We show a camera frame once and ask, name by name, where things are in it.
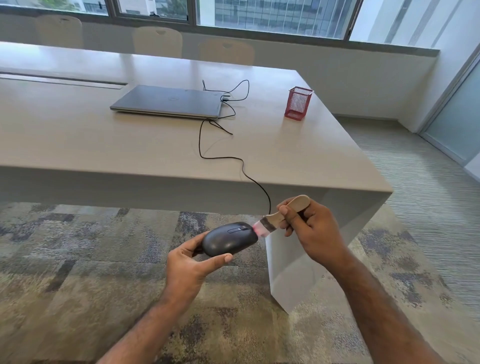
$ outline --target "person's left arm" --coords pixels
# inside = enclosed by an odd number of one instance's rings
[[[180,316],[197,296],[205,277],[232,260],[232,254],[203,262],[192,259],[207,231],[173,249],[167,257],[167,282],[156,303],[97,364],[150,364]]]

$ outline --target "black computer mouse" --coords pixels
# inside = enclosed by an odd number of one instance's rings
[[[202,249],[208,256],[238,253],[258,241],[257,234],[246,222],[219,226],[205,235]]]

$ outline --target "black cable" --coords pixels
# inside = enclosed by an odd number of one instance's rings
[[[231,94],[231,92],[235,91],[235,89],[240,86],[243,82],[247,82],[248,84],[248,89],[247,89],[247,96],[245,96],[244,98],[240,98],[238,100],[228,100],[228,101],[242,101],[242,100],[245,100],[247,97],[248,97],[248,94],[250,92],[250,81],[249,80],[243,80],[241,81],[238,85],[235,86],[235,88],[233,88],[233,90],[231,90],[230,92],[229,91],[221,91],[221,90],[208,90],[206,87],[205,87],[205,81],[202,80],[202,84],[204,85],[204,91],[213,91],[213,92],[223,92],[225,94]],[[222,95],[222,98],[221,98],[221,101],[222,103],[224,103],[225,105],[227,105],[228,107],[230,107],[233,111],[233,114],[232,115],[227,115],[227,116],[221,116],[219,117],[219,119],[224,119],[224,118],[229,118],[231,116],[235,116],[237,113],[235,112],[235,109],[229,104],[227,103],[223,97],[225,95]],[[201,138],[202,138],[202,127],[204,125],[204,122],[205,121],[208,121],[208,123],[210,125],[213,125],[214,127],[216,128],[219,128],[219,129],[222,129],[224,132],[230,134],[230,135],[233,135],[233,133],[229,132],[227,129],[223,128],[218,122],[216,122],[215,120],[211,119],[211,118],[205,118],[202,120],[202,123],[200,124],[200,131],[198,132],[198,154],[200,154],[200,157],[202,157],[203,159],[236,159],[236,160],[240,160],[241,161],[241,171],[242,173],[245,175],[245,177],[247,177],[250,181],[254,182],[255,184],[257,184],[263,192],[265,192],[265,194],[267,195],[267,198],[268,198],[268,214],[271,214],[272,212],[272,201],[270,200],[270,195],[268,194],[268,192],[262,187],[261,184],[259,184],[256,180],[254,180],[252,177],[250,177],[248,174],[245,173],[245,161],[242,159],[242,158],[238,158],[238,157],[204,157],[202,156],[202,151],[200,149],[200,141],[201,141]]]
[[[245,177],[247,177],[250,181],[252,182],[255,182],[262,190],[263,192],[265,192],[265,194],[267,195],[267,198],[268,198],[268,214],[270,214],[272,212],[272,201],[270,200],[270,195],[268,194],[268,192],[262,187],[261,184],[259,184],[256,180],[254,180],[252,177],[250,177],[248,174],[245,173],[245,161],[242,159],[242,158],[238,158],[238,157],[204,157],[202,156],[202,150],[200,149],[200,140],[202,138],[202,127],[204,125],[204,122],[205,121],[208,121],[208,123],[210,125],[213,125],[217,128],[220,128],[222,129],[224,132],[227,132],[228,134],[230,135],[233,135],[233,133],[229,132],[228,130],[226,130],[225,128],[223,128],[222,126],[220,126],[220,124],[218,124],[218,122],[216,122],[215,120],[213,119],[210,119],[210,118],[205,118],[202,120],[202,124],[200,124],[200,131],[198,133],[198,154],[200,154],[200,156],[203,158],[203,159],[236,159],[236,160],[241,160],[241,171],[242,173],[245,175]]]

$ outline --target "chair backrest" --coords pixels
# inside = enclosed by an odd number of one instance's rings
[[[35,18],[36,31],[44,46],[84,47],[82,22],[67,15],[42,15]]]
[[[245,42],[229,38],[209,39],[199,45],[200,60],[252,66],[255,50]]]
[[[159,26],[142,26],[133,31],[136,54],[181,58],[183,40],[180,32]]]

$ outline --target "silver laptop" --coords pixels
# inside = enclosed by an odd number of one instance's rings
[[[138,85],[110,108],[149,115],[217,119],[222,96],[223,92]]]

